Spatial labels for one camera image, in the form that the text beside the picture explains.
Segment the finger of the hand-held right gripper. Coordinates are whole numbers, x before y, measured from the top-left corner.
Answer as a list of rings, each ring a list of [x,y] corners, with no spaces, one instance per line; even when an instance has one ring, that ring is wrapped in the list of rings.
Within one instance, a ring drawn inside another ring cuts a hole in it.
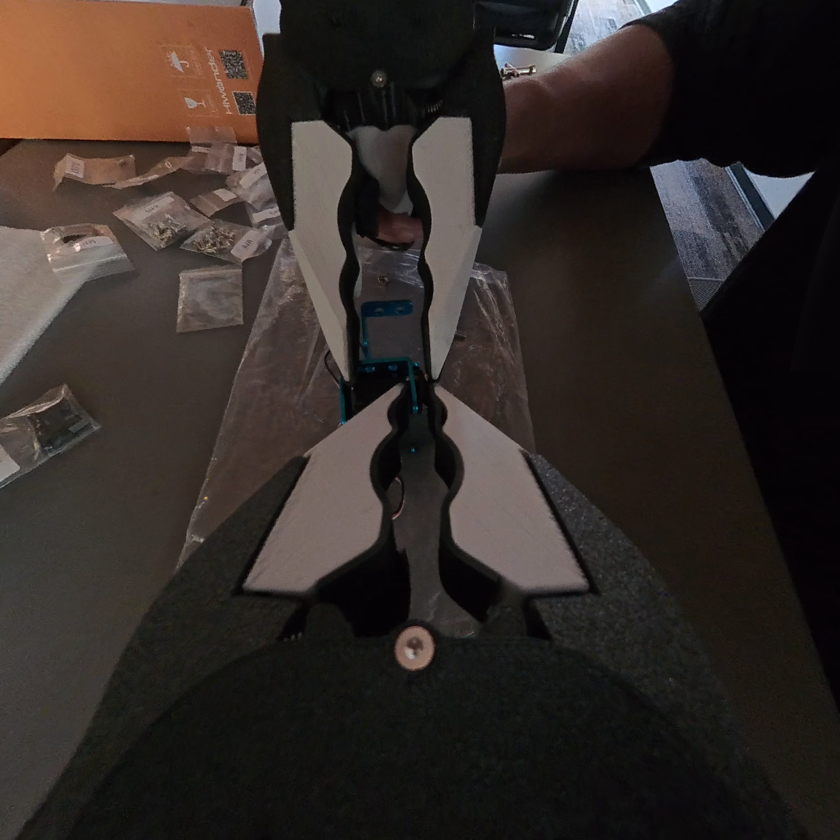
[[[427,369],[433,380],[441,375],[454,341],[480,241],[472,135],[468,117],[441,117],[411,148],[412,174],[428,205],[423,259],[432,281]]]
[[[359,357],[356,291],[361,267],[349,217],[340,215],[354,173],[353,147],[321,120],[290,126],[294,220],[289,238],[329,350],[345,381]]]

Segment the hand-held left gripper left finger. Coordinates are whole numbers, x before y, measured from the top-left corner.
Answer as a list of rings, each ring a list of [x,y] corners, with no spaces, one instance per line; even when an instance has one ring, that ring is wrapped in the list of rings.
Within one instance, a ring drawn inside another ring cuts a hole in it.
[[[355,634],[408,618],[408,561],[388,491],[400,474],[408,385],[396,384],[306,454],[243,583],[311,607],[336,606]]]

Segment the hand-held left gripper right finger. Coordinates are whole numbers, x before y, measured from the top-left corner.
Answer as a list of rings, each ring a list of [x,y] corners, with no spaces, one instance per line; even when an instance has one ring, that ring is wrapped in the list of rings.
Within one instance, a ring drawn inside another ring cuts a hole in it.
[[[479,623],[499,608],[583,595],[589,576],[529,454],[440,386],[429,393],[434,467],[447,492],[438,570],[445,592]]]

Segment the person's right forearm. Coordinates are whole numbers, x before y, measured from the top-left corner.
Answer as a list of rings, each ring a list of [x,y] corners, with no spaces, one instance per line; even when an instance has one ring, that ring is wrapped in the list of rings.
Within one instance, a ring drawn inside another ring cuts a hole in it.
[[[838,13],[827,2],[676,2],[506,85],[500,172],[706,159],[814,172],[838,146]]]

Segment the grey desk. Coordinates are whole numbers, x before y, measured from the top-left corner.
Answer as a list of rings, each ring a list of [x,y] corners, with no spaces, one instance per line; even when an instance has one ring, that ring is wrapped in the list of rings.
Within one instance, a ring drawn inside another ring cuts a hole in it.
[[[2,384],[101,424],[2,489],[2,838],[63,770],[179,560],[245,326],[175,332],[187,255],[130,234]],[[838,838],[838,715],[650,174],[504,175],[480,262],[508,274],[535,448],[642,551],[698,630],[752,755]]]

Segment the person's right hand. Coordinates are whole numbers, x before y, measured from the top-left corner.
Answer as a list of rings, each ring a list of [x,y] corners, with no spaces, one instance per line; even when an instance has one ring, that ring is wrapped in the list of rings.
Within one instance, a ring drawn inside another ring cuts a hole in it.
[[[388,244],[412,247],[424,239],[424,226],[413,215],[392,213],[381,207],[376,238]]]

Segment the pile of small screw bags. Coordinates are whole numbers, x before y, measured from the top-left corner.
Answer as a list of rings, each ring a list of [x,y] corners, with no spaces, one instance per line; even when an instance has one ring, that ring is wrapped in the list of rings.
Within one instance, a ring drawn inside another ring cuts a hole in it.
[[[131,154],[108,159],[66,154],[54,169],[55,186],[73,181],[117,191],[149,186],[176,172],[226,176],[222,186],[189,199],[166,191],[135,197],[113,212],[153,251],[177,247],[222,262],[181,272],[179,333],[241,325],[242,266],[286,232],[259,148],[239,143],[228,127],[191,127],[187,137],[188,154],[165,158],[141,175]]]

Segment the clear plastic bag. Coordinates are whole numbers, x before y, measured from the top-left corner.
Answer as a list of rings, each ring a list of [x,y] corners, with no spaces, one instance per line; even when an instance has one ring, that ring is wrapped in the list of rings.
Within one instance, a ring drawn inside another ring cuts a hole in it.
[[[422,360],[424,289],[417,253],[359,249],[358,305],[407,299],[407,318],[370,322],[371,347]],[[390,277],[380,287],[376,278]],[[526,375],[508,276],[474,264],[440,384],[529,452],[535,450]],[[262,301],[234,378],[213,456],[178,565],[290,459],[340,423],[336,366],[328,352],[289,237],[277,248]]]

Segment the orange cardboard box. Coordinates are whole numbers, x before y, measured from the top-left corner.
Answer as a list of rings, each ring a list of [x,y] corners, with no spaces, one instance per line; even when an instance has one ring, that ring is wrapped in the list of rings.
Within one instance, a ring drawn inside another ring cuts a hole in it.
[[[252,2],[1,2],[2,140],[257,142]]]

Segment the black office chair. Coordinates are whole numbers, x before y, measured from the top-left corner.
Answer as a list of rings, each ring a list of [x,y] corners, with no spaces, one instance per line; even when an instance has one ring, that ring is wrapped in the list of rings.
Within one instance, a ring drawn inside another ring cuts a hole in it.
[[[478,1],[481,20],[497,46],[563,53],[578,1]]]

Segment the small clear parts bag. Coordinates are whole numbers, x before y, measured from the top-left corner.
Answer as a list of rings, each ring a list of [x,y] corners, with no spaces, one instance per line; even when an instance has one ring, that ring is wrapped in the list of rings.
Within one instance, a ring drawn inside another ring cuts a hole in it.
[[[106,225],[49,227],[39,235],[49,266],[60,279],[85,282],[134,271],[130,258]]]

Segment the small bag of black parts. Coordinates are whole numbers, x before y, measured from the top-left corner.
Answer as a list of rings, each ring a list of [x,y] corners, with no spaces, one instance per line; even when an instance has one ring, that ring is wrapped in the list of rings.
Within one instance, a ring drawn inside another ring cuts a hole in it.
[[[62,384],[1,419],[1,487],[67,452],[101,428]]]

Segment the white foam sheet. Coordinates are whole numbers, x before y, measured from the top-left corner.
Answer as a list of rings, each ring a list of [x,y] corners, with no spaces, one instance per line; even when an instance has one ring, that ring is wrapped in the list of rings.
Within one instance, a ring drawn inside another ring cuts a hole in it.
[[[1,227],[1,382],[86,280],[51,269],[40,232]]]

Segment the person's black clothed torso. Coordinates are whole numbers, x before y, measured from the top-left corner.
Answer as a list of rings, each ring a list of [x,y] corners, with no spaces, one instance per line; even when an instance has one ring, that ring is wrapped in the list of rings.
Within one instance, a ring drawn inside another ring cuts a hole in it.
[[[838,180],[836,154],[701,316],[836,703]]]

